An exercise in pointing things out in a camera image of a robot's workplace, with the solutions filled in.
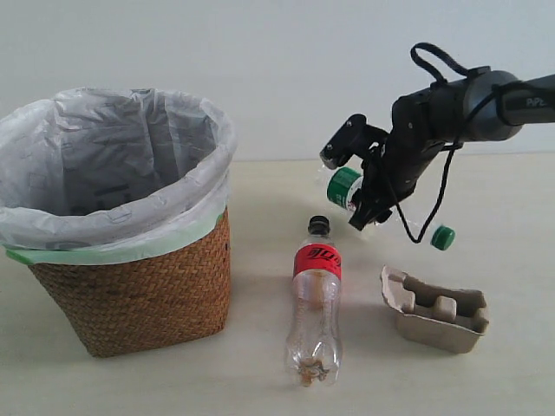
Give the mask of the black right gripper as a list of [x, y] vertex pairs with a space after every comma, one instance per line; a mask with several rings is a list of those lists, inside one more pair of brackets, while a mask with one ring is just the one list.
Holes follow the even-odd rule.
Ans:
[[363, 137], [370, 144], [362, 163], [362, 189], [351, 202], [355, 206], [349, 224], [363, 230], [369, 224], [383, 224], [395, 203], [413, 194], [416, 183], [431, 161], [455, 135], [464, 118], [463, 84], [434, 84], [403, 95], [391, 109], [392, 127], [385, 131], [366, 125]]

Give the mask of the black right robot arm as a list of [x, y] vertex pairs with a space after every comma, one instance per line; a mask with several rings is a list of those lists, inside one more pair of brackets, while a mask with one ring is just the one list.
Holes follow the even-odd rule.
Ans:
[[494, 70], [437, 81], [398, 98], [391, 119], [389, 132], [368, 125], [362, 114], [350, 116], [346, 123], [358, 139], [378, 145], [362, 158], [362, 189], [349, 220], [358, 230], [408, 198], [446, 145], [504, 141], [526, 124], [552, 123], [554, 77], [520, 81]]

